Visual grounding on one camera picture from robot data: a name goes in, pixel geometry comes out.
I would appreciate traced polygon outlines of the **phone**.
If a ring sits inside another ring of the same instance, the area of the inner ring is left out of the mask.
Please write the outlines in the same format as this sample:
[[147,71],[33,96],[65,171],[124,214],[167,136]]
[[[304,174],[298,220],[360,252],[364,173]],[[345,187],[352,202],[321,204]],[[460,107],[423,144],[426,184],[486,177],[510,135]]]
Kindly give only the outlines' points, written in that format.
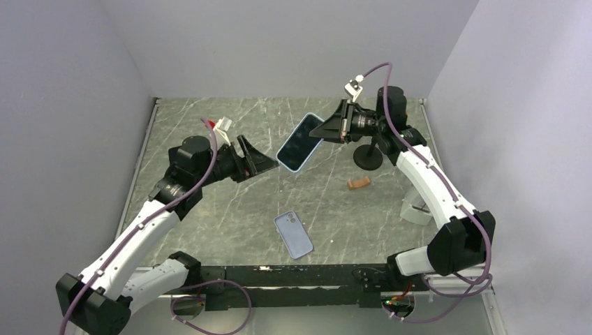
[[324,120],[313,113],[307,113],[276,153],[278,163],[292,173],[299,172],[323,141],[309,133]]
[[313,251],[313,244],[304,225],[294,211],[277,216],[274,225],[292,259],[297,260]]

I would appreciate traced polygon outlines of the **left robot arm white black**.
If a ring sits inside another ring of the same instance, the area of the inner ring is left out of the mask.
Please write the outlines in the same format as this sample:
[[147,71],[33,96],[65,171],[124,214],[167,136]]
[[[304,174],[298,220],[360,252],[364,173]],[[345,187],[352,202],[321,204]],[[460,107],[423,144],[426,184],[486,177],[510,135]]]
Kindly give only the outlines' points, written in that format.
[[58,280],[63,326],[73,323],[87,334],[119,334],[145,304],[178,288],[193,292],[209,278],[200,261],[181,251],[139,277],[132,275],[154,244],[201,201],[203,187],[226,178],[240,183],[278,167],[244,136],[237,141],[242,155],[233,143],[217,146],[203,136],[169,149],[169,167],[133,222],[80,274]]

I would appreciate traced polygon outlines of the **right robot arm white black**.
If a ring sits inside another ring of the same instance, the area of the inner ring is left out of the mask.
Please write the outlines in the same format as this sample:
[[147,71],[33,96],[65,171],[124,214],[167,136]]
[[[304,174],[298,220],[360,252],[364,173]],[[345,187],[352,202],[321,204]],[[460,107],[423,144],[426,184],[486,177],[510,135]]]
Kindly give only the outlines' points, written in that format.
[[343,99],[334,114],[310,131],[326,142],[356,142],[371,138],[412,183],[427,205],[438,232],[425,247],[391,255],[385,281],[394,290],[404,289],[414,275],[447,276],[491,262],[495,219],[490,211],[478,211],[445,176],[421,133],[407,123],[407,100],[399,87],[377,93],[375,110]]

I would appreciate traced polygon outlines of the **white phone stand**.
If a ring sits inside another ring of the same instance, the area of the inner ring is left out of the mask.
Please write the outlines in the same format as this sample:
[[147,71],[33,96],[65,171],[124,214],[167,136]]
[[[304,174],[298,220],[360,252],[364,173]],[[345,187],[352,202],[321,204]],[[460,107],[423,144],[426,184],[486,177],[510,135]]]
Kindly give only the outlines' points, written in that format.
[[426,226],[431,222],[433,216],[416,188],[411,188],[404,195],[400,217],[421,226]]

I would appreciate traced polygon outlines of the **wooden microphone on black stand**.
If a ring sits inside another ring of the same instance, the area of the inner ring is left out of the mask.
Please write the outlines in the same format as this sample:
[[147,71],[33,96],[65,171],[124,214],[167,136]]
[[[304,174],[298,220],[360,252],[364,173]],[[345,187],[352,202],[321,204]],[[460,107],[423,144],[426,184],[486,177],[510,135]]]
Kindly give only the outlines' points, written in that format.
[[353,162],[366,171],[377,170],[383,164],[383,153],[373,138],[370,144],[360,145],[353,153]]

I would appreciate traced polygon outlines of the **small brown wooden block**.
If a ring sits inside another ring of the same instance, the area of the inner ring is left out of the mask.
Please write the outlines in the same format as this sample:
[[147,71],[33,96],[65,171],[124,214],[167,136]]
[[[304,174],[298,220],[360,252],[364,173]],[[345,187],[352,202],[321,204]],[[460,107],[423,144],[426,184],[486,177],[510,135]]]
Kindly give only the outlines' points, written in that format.
[[347,182],[347,186],[350,191],[353,191],[353,190],[356,190],[359,188],[364,188],[370,184],[371,184],[371,179],[369,177],[363,177],[361,179],[351,179],[351,180],[348,180],[348,182]]

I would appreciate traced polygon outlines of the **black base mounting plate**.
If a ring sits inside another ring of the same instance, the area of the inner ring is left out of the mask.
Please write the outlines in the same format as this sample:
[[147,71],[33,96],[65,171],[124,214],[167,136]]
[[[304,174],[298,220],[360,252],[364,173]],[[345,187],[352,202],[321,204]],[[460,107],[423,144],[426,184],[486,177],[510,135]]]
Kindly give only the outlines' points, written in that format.
[[200,293],[206,311],[229,308],[353,305],[380,308],[397,295],[427,291],[422,279],[393,279],[385,264],[204,266],[200,278],[168,290]]

